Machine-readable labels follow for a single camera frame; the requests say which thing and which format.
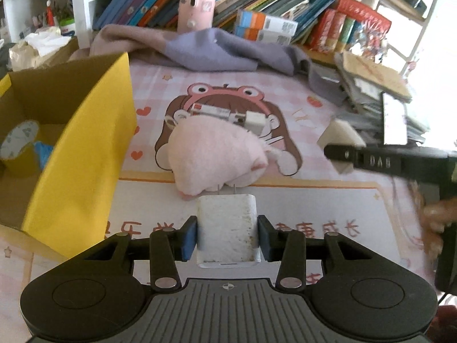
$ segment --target beige sponge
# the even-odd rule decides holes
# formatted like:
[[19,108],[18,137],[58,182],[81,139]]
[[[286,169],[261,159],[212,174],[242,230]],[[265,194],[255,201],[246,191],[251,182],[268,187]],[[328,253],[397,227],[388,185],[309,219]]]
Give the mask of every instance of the beige sponge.
[[[324,150],[328,144],[344,144],[354,147],[366,147],[365,142],[357,131],[347,121],[333,120],[325,129],[324,133],[317,141],[319,147]],[[333,167],[340,174],[347,174],[353,171],[351,163],[341,161],[331,161]]]

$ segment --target yellow cup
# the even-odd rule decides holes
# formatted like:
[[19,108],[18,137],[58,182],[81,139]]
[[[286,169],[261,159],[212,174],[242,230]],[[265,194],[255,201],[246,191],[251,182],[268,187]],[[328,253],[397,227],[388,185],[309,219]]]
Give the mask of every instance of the yellow cup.
[[43,142],[40,124],[27,120],[11,130],[0,146],[0,160],[15,176],[26,177],[40,172],[39,157],[33,143]]

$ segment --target yellow box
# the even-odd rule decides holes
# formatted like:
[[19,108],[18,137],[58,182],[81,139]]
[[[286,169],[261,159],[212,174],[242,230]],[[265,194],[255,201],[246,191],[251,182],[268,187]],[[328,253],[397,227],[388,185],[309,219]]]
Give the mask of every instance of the yellow box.
[[[38,121],[54,150],[27,178],[0,163],[0,224],[21,232],[21,247],[72,257],[104,238],[136,127],[127,54],[10,73],[0,81],[0,140],[24,120]],[[0,226],[2,236],[11,231]]]

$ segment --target silver screw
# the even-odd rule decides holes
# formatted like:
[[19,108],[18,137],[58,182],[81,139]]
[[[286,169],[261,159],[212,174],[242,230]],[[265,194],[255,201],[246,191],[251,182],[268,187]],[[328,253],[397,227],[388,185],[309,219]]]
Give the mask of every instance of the silver screw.
[[155,281],[155,286],[161,289],[174,288],[178,282],[172,277],[161,277]]
[[280,282],[283,288],[296,289],[302,286],[302,281],[296,277],[285,277]]

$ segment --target cartoon girl illustration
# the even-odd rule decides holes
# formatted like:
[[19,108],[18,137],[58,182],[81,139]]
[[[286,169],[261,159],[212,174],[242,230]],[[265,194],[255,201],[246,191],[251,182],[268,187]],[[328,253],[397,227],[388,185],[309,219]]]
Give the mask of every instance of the cartoon girl illustration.
[[194,103],[230,109],[231,112],[264,113],[267,123],[260,138],[282,150],[276,162],[279,172],[282,175],[291,176],[301,168],[302,157],[289,136],[284,116],[277,105],[264,100],[264,94],[253,86],[229,88],[228,84],[221,87],[207,83],[193,83],[187,89],[187,95],[180,95],[169,104],[161,136],[155,144],[155,161],[160,168],[170,170],[167,153],[168,138],[180,120],[191,116],[189,111]]

